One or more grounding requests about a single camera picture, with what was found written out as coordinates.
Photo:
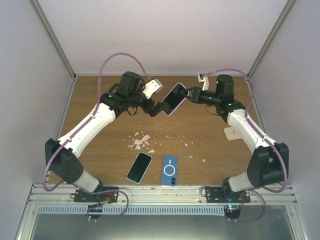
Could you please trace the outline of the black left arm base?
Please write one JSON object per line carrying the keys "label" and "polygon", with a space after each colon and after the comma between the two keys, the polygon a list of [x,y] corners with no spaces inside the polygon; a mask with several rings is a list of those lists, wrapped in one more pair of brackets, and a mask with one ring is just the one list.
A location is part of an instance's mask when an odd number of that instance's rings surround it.
{"label": "black left arm base", "polygon": [[118,201],[118,190],[116,186],[102,186],[95,190],[96,192],[103,192],[101,194],[89,194],[80,189],[76,189],[75,193],[70,195],[70,198],[76,203],[96,203],[96,204],[111,204]]}

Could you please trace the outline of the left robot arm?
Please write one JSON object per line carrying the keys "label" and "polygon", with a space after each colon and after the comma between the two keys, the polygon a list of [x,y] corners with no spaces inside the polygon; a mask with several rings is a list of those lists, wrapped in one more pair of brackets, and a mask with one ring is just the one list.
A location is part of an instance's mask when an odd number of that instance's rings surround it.
{"label": "left robot arm", "polygon": [[129,112],[130,108],[141,108],[151,117],[161,112],[164,104],[156,103],[152,100],[152,95],[162,88],[163,84],[158,79],[152,78],[144,82],[139,74],[125,72],[119,83],[98,95],[92,111],[75,128],[59,139],[50,138],[45,143],[46,167],[43,177],[46,178],[51,171],[62,182],[80,188],[90,201],[101,200],[101,182],[85,170],[79,157],[101,130],[122,113]]}

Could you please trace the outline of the phone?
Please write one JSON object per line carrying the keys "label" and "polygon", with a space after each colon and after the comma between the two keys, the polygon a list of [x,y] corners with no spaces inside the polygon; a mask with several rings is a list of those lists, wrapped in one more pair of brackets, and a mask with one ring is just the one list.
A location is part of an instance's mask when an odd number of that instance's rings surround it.
{"label": "phone", "polygon": [[127,172],[126,178],[135,184],[140,184],[152,162],[152,159],[152,156],[144,152],[139,152]]}

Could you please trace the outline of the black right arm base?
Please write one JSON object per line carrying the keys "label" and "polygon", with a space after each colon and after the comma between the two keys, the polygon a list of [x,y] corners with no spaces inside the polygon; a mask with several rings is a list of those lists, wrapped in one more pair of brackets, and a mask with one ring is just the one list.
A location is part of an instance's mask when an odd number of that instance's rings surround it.
{"label": "black right arm base", "polygon": [[201,193],[204,194],[207,203],[221,204],[241,204],[250,203],[250,195],[247,196],[245,191],[233,192],[224,190],[221,186],[204,186]]}

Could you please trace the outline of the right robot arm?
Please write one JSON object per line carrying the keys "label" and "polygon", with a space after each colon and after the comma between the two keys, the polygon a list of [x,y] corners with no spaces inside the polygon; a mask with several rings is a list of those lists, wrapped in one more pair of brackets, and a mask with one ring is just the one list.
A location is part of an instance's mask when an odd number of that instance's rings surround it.
{"label": "right robot arm", "polygon": [[283,183],[281,191],[286,188],[289,148],[285,143],[277,143],[264,133],[252,120],[248,109],[235,100],[234,80],[230,75],[218,75],[214,91],[205,87],[191,87],[180,90],[179,94],[192,103],[214,106],[217,115],[239,134],[251,152],[246,172],[223,181],[223,200],[232,203],[244,191],[266,189],[268,185],[278,182]]}

